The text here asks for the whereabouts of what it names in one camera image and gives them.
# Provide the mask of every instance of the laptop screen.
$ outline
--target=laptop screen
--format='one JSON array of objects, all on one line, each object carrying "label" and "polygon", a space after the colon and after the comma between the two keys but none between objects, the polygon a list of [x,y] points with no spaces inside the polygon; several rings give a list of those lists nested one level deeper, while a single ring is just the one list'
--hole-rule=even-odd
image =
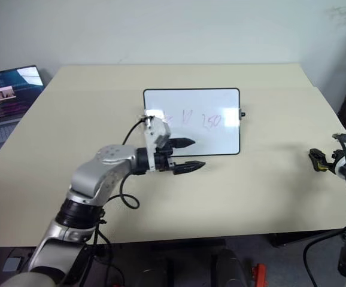
[{"label": "laptop screen", "polygon": [[21,118],[44,90],[36,66],[0,72],[0,123]]}]

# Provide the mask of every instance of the whiteboard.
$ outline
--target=whiteboard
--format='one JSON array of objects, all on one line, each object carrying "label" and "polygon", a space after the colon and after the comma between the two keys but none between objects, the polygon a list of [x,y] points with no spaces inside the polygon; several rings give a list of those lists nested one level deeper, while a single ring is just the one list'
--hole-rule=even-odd
[{"label": "whiteboard", "polygon": [[239,153],[239,90],[237,88],[144,91],[146,115],[166,121],[171,138],[196,143],[174,149],[173,156]]}]

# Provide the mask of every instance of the whiteboard frame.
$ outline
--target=whiteboard frame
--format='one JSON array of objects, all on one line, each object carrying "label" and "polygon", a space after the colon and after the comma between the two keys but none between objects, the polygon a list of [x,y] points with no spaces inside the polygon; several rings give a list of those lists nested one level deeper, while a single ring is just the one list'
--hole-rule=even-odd
[{"label": "whiteboard frame", "polygon": [[144,102],[144,113],[146,115],[147,107],[145,102],[146,91],[165,91],[165,90],[237,90],[238,91],[238,152],[231,154],[195,154],[195,155],[172,155],[172,157],[203,157],[211,155],[235,155],[241,152],[241,91],[239,88],[146,88],[142,93],[142,100]]}]

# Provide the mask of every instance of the table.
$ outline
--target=table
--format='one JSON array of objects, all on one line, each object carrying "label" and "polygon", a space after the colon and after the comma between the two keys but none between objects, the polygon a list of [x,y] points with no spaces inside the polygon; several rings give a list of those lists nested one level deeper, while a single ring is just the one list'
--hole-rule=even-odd
[{"label": "table", "polygon": [[[102,146],[121,143],[143,113],[145,88],[190,87],[240,88],[241,153],[196,157],[207,164],[185,175],[131,176],[125,192],[141,207],[105,206],[101,229],[112,242],[346,224],[345,182],[315,172],[308,158],[310,148],[338,149],[331,135],[344,128],[299,65],[66,66],[0,150],[0,246],[38,244],[73,171]],[[129,144],[144,146],[141,129]]]}]

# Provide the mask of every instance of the laptop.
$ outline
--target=laptop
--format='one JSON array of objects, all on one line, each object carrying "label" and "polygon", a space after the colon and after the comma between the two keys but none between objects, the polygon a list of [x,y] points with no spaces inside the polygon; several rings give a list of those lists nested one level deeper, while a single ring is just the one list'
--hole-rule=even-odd
[{"label": "laptop", "polygon": [[43,90],[34,65],[0,71],[0,148]]}]

